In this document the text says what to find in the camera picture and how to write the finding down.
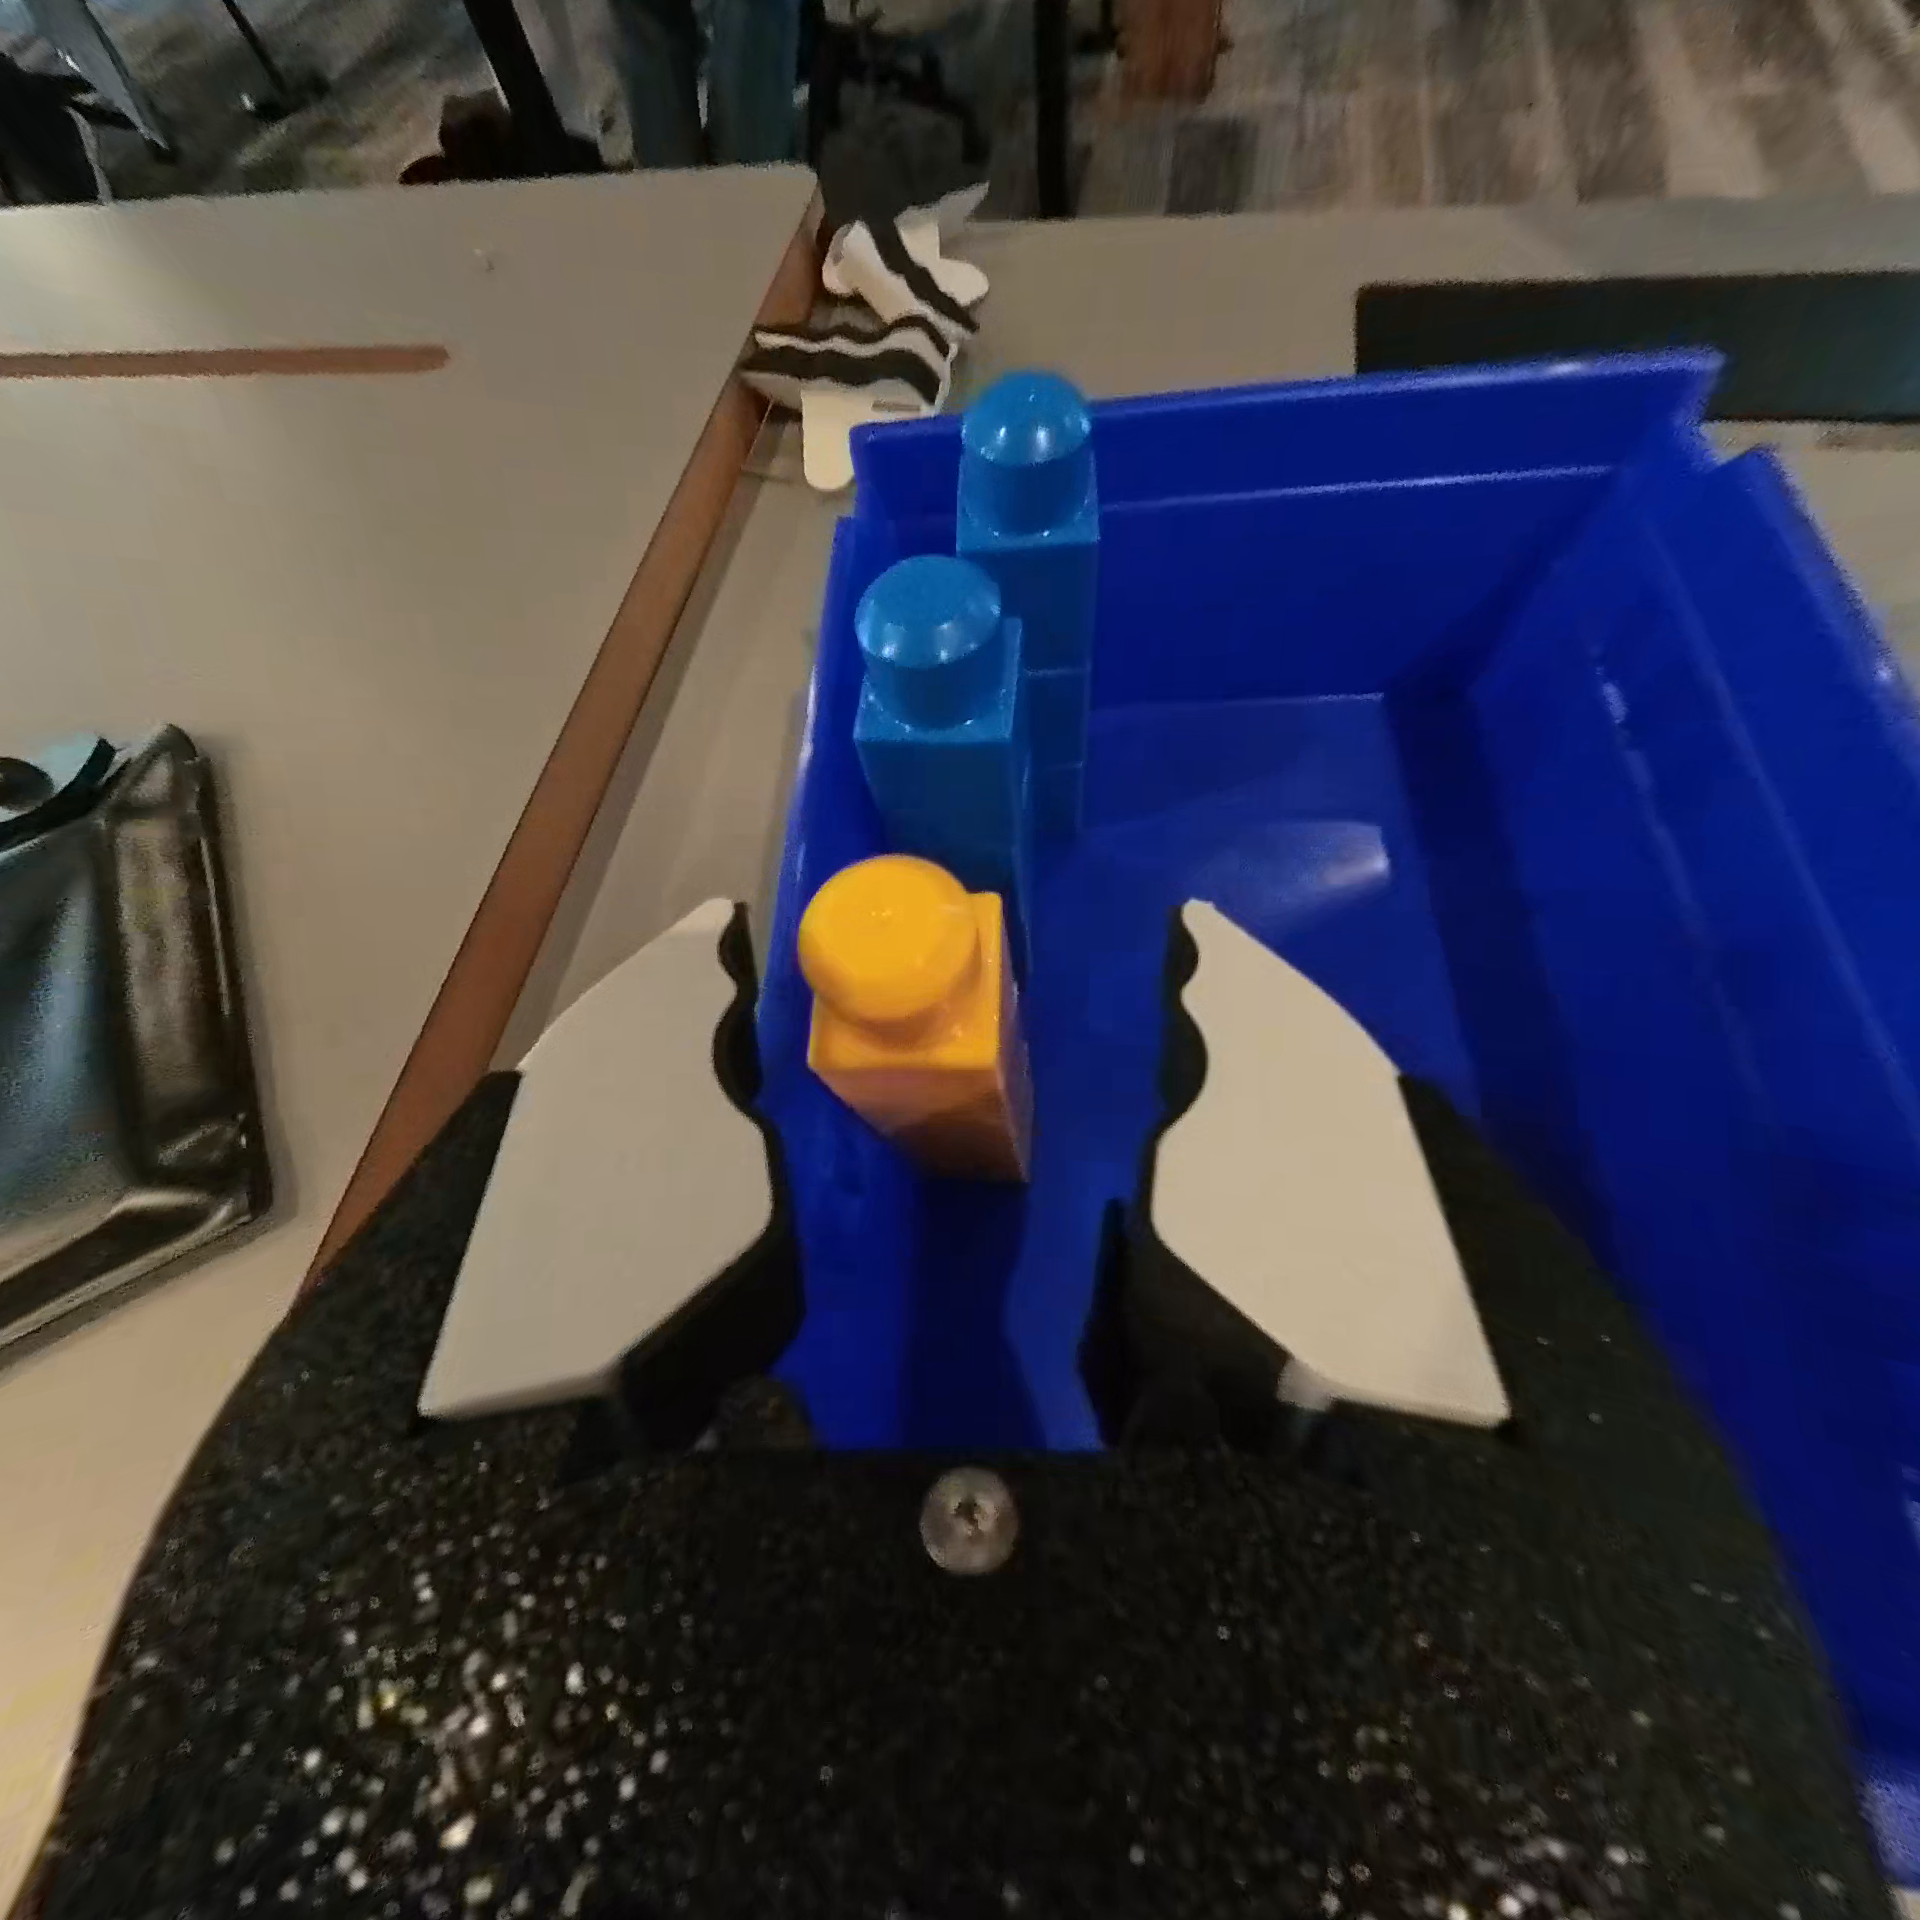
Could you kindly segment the yellow mega block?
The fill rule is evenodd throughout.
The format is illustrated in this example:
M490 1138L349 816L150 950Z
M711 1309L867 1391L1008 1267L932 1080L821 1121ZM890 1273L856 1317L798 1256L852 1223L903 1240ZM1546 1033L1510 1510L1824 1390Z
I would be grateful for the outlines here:
M1034 1083L1000 898L871 855L806 899L796 949L816 1079L931 1173L1027 1181Z

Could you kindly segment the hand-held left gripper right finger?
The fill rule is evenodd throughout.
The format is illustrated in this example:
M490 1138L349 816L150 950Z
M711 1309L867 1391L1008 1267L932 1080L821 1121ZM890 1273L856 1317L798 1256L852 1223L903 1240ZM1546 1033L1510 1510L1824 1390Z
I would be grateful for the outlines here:
M1326 990L1191 898L1157 1103L1102 1231L1102 1439L1296 1448L1370 1408L1498 1431L1506 1387L1408 1103Z

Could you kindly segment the black flat mat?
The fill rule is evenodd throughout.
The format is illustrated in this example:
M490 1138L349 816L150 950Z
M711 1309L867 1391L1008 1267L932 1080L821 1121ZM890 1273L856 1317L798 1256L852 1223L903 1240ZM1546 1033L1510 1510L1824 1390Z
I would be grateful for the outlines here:
M1726 422L1917 422L1917 272L1380 281L1354 304L1358 373L1715 352Z

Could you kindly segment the blue plastic bin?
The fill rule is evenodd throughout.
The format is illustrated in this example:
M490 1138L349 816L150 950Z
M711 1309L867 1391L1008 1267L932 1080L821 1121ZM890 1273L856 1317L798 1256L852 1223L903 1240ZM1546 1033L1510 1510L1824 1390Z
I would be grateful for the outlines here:
M764 1098L842 1448L1088 1448L1075 1351L1200 898L1447 1093L1658 1328L1860 1751L1916 1765L1916 702L1704 357L1102 401L1084 829L1027 885L1040 1166L960 1223L806 1069L792 937L879 851L852 615L963 434L838 521L764 937Z

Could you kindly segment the blue mega block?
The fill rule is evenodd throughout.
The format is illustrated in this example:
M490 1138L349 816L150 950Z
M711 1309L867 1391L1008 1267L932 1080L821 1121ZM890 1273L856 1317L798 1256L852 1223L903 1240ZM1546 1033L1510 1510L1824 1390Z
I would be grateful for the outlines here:
M1014 369L967 406L955 549L1018 626L1027 816L1062 851L1085 818L1100 574L1092 414L1068 377Z
M855 645L852 744L885 850L998 896L1014 941L1028 946L1035 829L1022 619L982 567L916 555L861 593Z

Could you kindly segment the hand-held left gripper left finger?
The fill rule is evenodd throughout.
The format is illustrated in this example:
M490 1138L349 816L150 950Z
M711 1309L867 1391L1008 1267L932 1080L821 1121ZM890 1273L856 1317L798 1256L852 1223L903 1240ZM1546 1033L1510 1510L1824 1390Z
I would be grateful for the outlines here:
M711 898L520 1057L419 1416L598 1400L692 1448L802 1326L799 1235L760 1113L749 906Z

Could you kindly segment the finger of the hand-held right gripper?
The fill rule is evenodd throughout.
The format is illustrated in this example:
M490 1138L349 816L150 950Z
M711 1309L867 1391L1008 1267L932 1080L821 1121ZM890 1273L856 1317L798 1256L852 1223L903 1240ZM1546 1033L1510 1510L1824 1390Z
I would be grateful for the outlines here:
M975 263L943 251L931 217L838 224L822 254L822 293L890 323L923 319L942 333L975 333L989 286Z
M767 406L798 415L806 487L846 490L855 480L855 429L938 415L963 345L963 331L920 312L877 328L846 319L756 326L748 386Z

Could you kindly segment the black tray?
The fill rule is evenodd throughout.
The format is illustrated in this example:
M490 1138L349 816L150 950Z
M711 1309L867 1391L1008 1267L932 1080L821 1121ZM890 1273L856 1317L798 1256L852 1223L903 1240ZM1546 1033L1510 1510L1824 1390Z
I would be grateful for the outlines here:
M213 759L179 726L4 755L4 1349L272 1199Z

